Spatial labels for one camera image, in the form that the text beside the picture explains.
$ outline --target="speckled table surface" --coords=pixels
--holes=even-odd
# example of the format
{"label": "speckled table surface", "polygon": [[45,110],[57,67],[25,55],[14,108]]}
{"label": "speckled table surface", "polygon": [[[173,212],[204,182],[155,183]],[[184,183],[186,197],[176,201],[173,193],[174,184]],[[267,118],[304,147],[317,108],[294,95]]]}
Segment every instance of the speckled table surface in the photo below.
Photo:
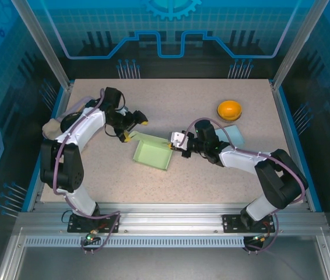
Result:
{"label": "speckled table surface", "polygon": [[[199,117],[219,120],[218,104],[236,100],[243,114],[234,122],[254,151],[287,150],[268,80],[245,79],[78,79],[69,105],[84,96],[98,98],[101,88],[114,87],[126,97],[130,111],[146,114],[139,132],[167,138]],[[132,160],[138,142],[121,143],[103,131],[82,152],[83,184],[97,202],[234,203],[251,202],[262,194],[258,178],[247,172],[210,164],[199,155],[185,159],[173,152],[167,171]],[[64,201],[44,188],[42,201]]]}

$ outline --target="small black board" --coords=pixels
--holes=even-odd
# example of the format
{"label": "small black board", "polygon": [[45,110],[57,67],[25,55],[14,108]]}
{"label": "small black board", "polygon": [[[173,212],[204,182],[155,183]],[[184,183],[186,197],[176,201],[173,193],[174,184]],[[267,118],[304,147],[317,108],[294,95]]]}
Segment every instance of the small black board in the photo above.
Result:
{"label": "small black board", "polygon": [[268,222],[270,225],[270,233],[275,232],[275,226],[272,216],[264,217],[251,230],[247,230],[241,222],[240,215],[222,215],[222,225],[224,233],[266,233],[267,227],[263,222]]}
{"label": "small black board", "polygon": [[[99,228],[99,233],[109,233],[116,218],[117,215],[113,215],[112,217],[105,219],[91,220],[72,214],[69,217],[68,228],[66,231],[70,233],[89,233],[91,230]],[[114,227],[112,233],[118,232],[119,225],[120,219],[118,220],[117,225]]]}

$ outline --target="glass wall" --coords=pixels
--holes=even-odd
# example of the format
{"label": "glass wall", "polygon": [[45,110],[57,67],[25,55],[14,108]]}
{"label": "glass wall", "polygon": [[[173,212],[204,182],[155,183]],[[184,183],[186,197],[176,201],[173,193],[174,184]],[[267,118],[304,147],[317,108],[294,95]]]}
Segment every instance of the glass wall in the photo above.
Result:
{"label": "glass wall", "polygon": [[313,0],[31,0],[68,76],[273,78]]}
{"label": "glass wall", "polygon": [[0,1],[0,264],[58,91],[16,9]]}
{"label": "glass wall", "polygon": [[330,2],[285,79],[283,90],[330,223]]}

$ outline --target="green container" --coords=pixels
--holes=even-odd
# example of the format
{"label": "green container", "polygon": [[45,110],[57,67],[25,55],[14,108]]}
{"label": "green container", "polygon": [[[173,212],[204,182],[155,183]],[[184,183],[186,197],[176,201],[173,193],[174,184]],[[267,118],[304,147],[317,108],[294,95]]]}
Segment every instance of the green container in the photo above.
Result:
{"label": "green container", "polygon": [[159,138],[137,131],[130,133],[132,141],[139,141],[133,160],[147,166],[167,170],[172,150],[167,139]]}

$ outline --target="orange object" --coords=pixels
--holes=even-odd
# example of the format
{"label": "orange object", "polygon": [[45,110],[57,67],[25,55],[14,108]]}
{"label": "orange object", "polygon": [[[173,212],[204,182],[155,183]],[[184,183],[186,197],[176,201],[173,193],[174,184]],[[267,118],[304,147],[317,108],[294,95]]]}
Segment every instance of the orange object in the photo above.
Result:
{"label": "orange object", "polygon": [[235,121],[241,116],[241,106],[234,100],[227,100],[219,104],[217,112],[225,121]]}

